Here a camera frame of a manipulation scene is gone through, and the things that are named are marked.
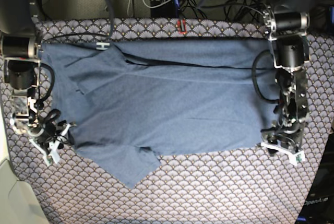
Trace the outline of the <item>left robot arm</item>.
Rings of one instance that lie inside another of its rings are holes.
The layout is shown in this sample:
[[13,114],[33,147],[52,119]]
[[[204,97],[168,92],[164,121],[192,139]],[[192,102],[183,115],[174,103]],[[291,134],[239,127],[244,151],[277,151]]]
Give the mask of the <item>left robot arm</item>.
[[[269,49],[256,56],[252,65],[252,81],[257,95],[274,104],[278,119],[261,130],[262,142],[271,156],[281,152],[296,159],[302,156],[302,140],[307,125],[307,81],[304,65],[309,62],[307,30],[309,12],[321,0],[267,0],[263,19],[267,27]],[[277,99],[266,98],[259,89],[256,68],[265,56],[270,56],[276,69]]]

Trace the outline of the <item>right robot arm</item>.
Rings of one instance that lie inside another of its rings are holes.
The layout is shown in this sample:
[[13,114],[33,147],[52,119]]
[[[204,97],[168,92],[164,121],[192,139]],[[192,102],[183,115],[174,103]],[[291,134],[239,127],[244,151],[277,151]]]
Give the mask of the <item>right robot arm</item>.
[[33,143],[49,148],[69,141],[53,124],[61,115],[57,109],[45,118],[39,112],[55,83],[51,66],[41,63],[38,51],[42,40],[30,14],[29,0],[1,0],[1,55],[4,81],[14,90],[14,126],[28,134]]

